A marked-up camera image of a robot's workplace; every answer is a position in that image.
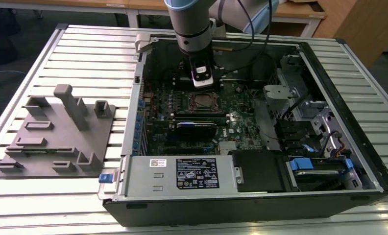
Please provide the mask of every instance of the warning label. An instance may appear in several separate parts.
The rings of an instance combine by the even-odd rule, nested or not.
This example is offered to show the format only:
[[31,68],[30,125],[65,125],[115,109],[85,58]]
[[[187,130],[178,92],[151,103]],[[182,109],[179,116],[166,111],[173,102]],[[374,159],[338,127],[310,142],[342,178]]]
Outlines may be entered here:
[[178,159],[177,186],[179,189],[219,188],[217,158]]

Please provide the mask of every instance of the aluminum extrusion table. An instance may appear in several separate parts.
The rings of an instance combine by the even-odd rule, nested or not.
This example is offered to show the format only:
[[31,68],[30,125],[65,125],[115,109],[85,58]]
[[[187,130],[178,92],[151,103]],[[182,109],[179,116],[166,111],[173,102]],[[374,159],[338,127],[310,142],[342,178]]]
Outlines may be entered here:
[[[119,166],[137,65],[134,42],[142,32],[174,33],[79,25],[57,29],[0,117],[0,160],[28,115],[22,108],[28,96],[47,95],[51,102],[61,102],[53,97],[54,88],[58,84],[71,84],[73,94],[85,97],[87,104],[107,99],[118,106],[105,168]],[[229,34],[229,37],[247,36]],[[388,95],[349,46],[334,39],[278,36],[271,39],[309,42],[388,167]],[[98,179],[0,179],[0,234],[182,234],[186,231],[253,235],[388,234],[388,202],[354,208],[327,219],[125,228],[105,210],[98,191]],[[106,194],[114,191],[115,184],[103,189]]]

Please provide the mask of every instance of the floor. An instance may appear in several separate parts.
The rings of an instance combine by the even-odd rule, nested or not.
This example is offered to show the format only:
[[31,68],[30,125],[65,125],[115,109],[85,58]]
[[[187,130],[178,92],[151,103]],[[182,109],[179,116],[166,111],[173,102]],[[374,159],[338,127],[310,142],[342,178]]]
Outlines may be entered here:
[[[43,15],[44,18],[38,20],[31,10],[18,11],[16,18],[22,26],[22,32],[12,36],[12,42],[19,50],[20,56],[19,59],[11,64],[3,66],[0,65],[0,70],[18,70],[28,72],[58,23],[118,26],[118,21],[114,14],[44,11]],[[119,23],[126,24],[127,22],[121,22],[125,19],[126,18],[119,18]],[[142,17],[142,25],[150,28],[173,27],[171,20],[167,17],[163,17],[158,23],[154,23],[153,20],[145,16]],[[370,70],[388,93],[387,55],[382,55]],[[15,73],[0,73],[0,115],[18,87],[20,86],[22,81],[23,75]]]

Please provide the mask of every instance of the wooden table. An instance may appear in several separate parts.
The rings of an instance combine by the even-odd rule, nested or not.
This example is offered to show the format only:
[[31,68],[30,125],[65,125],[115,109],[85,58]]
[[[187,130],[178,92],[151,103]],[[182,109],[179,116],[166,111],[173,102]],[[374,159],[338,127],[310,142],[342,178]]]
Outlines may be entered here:
[[[130,26],[139,27],[138,15],[169,15],[169,8],[163,0],[130,0],[127,8],[137,12],[130,15]],[[327,17],[325,12],[314,11],[307,3],[286,2],[281,4],[274,15],[274,22],[306,24],[302,37],[313,37],[321,21]]]
[[[0,7],[127,14],[134,28],[139,28],[141,15],[169,15],[163,0],[0,0]],[[326,13],[315,12],[309,4],[286,2],[281,4],[273,21],[306,24],[302,37],[313,37],[325,18]]]

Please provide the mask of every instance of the white label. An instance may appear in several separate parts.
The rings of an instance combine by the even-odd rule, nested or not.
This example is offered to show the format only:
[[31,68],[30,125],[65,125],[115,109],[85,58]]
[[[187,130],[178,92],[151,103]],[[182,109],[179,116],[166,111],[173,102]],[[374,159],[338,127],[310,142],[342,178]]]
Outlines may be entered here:
[[325,16],[319,16],[319,15],[310,15],[310,18],[325,18]]
[[195,70],[198,73],[203,73],[207,71],[207,68],[206,68],[206,66],[202,66],[202,67],[197,68]]
[[107,6],[125,7],[125,4],[106,4]]
[[167,167],[167,159],[151,159],[150,167]]

